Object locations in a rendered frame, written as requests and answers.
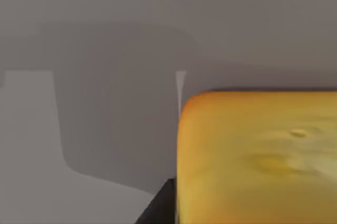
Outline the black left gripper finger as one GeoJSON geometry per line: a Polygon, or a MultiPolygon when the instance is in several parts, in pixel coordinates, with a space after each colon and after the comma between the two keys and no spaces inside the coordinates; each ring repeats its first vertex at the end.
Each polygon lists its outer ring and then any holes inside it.
{"type": "Polygon", "coordinates": [[[176,178],[168,179],[135,224],[175,224],[176,178]]]}

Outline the yellow bread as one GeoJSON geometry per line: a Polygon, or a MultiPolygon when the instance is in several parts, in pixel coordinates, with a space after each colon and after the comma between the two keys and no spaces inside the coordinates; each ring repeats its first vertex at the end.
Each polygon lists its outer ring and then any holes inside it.
{"type": "Polygon", "coordinates": [[[179,224],[337,224],[337,90],[193,96],[176,179],[179,224]]]}

